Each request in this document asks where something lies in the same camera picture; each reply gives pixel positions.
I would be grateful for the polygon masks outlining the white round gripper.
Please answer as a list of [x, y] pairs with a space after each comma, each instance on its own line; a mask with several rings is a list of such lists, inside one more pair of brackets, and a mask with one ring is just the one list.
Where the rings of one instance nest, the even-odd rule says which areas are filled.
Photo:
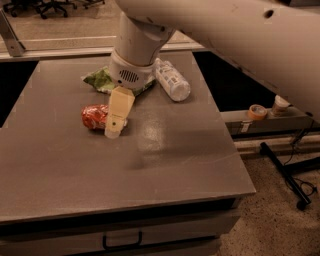
[[104, 132], [107, 138], [115, 139], [120, 136], [135, 101], [130, 89], [142, 88], [147, 83], [153, 71], [155, 57], [154, 51], [147, 50], [128, 52], [114, 50], [111, 53], [110, 77], [119, 86], [109, 97]]

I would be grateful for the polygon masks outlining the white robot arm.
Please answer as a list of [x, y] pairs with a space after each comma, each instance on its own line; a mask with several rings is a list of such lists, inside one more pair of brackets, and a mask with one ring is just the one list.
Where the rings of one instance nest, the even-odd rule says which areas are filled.
[[320, 13], [273, 0], [115, 0], [120, 27], [113, 82], [145, 83], [158, 52], [179, 31], [242, 68], [320, 121]]

